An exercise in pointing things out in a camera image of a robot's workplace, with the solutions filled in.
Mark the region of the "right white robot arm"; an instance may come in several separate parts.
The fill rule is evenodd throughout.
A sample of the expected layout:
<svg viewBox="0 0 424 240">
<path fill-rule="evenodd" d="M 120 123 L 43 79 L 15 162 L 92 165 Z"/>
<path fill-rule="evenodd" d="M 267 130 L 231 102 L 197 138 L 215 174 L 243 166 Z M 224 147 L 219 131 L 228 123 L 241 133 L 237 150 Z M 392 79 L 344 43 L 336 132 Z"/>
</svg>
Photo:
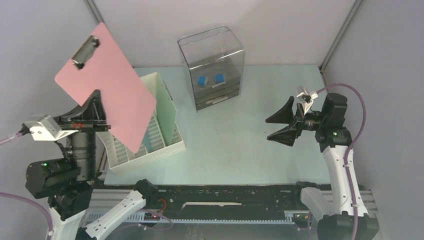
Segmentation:
<svg viewBox="0 0 424 240">
<path fill-rule="evenodd" d="M 370 217 L 363 202 L 356 178 L 353 143 L 350 131 L 344 127 L 348 99 L 338 93 L 326 95 L 320 111 L 307 112 L 314 97 L 298 95 L 300 103 L 293 111 L 295 98 L 265 121 L 286 126 L 267 140 L 293 146 L 302 131 L 315 132 L 315 139 L 325 160 L 332 192 L 328 201 L 316 187 L 304 187 L 291 194 L 291 204 L 297 209 L 307 207 L 317 221 L 320 240 L 372 240 L 380 230 L 378 220 Z"/>
</svg>

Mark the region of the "blue clipboard sheet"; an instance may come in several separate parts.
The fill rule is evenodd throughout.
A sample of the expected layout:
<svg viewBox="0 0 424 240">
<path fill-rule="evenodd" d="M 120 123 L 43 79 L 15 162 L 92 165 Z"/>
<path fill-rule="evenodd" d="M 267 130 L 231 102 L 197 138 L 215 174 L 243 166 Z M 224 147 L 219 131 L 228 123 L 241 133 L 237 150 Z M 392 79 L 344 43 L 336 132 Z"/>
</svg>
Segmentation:
<svg viewBox="0 0 424 240">
<path fill-rule="evenodd" d="M 147 130 L 144 134 L 142 144 L 144 145 L 147 153 L 152 153 L 158 150 L 158 144 L 160 144 L 160 138 L 158 138 L 157 131 Z"/>
</svg>

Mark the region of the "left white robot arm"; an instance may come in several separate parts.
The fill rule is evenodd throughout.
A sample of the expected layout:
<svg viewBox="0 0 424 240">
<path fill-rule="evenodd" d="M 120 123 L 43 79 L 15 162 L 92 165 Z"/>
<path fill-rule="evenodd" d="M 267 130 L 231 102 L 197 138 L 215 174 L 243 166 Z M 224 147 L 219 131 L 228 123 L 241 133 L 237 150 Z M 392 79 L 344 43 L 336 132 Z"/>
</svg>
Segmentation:
<svg viewBox="0 0 424 240">
<path fill-rule="evenodd" d="M 35 141 L 54 142 L 62 153 L 62 158 L 33 162 L 26 170 L 26 189 L 36 199 L 47 198 L 49 239 L 104 240 L 133 213 L 156 206 L 158 188 L 147 179 L 139 180 L 111 210 L 81 226 L 92 200 L 91 183 L 100 176 L 96 134 L 109 129 L 99 90 L 62 115 L 33 116 L 23 123 L 23 133 Z"/>
</svg>

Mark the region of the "blue eraser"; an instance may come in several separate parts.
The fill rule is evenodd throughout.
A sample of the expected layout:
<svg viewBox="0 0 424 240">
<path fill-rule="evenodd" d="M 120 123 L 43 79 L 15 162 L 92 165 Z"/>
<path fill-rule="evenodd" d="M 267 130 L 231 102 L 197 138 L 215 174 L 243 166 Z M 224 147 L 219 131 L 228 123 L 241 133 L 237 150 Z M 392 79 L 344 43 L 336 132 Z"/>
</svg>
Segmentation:
<svg viewBox="0 0 424 240">
<path fill-rule="evenodd" d="M 216 74 L 214 76 L 214 80 L 215 80 L 216 84 L 224 83 L 225 82 L 225 76 L 224 76 L 223 73 Z"/>
<path fill-rule="evenodd" d="M 208 77 L 207 76 L 199 76 L 197 78 L 197 85 L 200 88 L 205 88 L 208 85 Z"/>
</svg>

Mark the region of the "clear plastic drawer box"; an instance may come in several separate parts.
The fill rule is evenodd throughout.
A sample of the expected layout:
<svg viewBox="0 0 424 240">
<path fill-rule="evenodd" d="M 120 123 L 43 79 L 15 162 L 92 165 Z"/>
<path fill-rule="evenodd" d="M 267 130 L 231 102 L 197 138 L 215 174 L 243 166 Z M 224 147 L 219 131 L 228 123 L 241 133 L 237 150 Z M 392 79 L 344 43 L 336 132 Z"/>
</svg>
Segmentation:
<svg viewBox="0 0 424 240">
<path fill-rule="evenodd" d="M 177 45 L 196 111 L 240 95 L 246 53 L 227 25 L 182 36 Z M 216 74 L 224 74 L 225 82 L 215 83 Z M 198 86 L 200 76 L 208 78 L 206 87 Z"/>
</svg>

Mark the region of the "green clipboard sheet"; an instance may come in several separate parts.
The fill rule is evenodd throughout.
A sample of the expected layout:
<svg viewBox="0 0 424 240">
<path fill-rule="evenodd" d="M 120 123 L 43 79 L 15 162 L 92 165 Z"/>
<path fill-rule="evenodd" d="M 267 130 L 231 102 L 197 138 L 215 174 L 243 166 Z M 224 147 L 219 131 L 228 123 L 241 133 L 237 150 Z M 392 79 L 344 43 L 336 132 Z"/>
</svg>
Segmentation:
<svg viewBox="0 0 424 240">
<path fill-rule="evenodd" d="M 156 85 L 156 118 L 166 146 L 172 144 L 177 110 L 164 82 L 159 79 Z"/>
</svg>

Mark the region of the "pink clipboard sheet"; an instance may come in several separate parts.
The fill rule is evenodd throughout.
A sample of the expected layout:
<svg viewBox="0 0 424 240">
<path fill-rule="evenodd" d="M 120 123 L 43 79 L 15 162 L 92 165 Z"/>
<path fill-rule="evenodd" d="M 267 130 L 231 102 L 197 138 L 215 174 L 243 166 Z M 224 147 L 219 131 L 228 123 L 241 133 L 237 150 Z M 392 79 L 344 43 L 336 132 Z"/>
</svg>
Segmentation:
<svg viewBox="0 0 424 240">
<path fill-rule="evenodd" d="M 142 144 L 157 101 L 139 78 L 104 23 L 91 33 L 99 41 L 92 56 L 78 69 L 69 59 L 56 83 L 79 105 L 99 90 L 110 132 L 136 153 Z"/>
</svg>

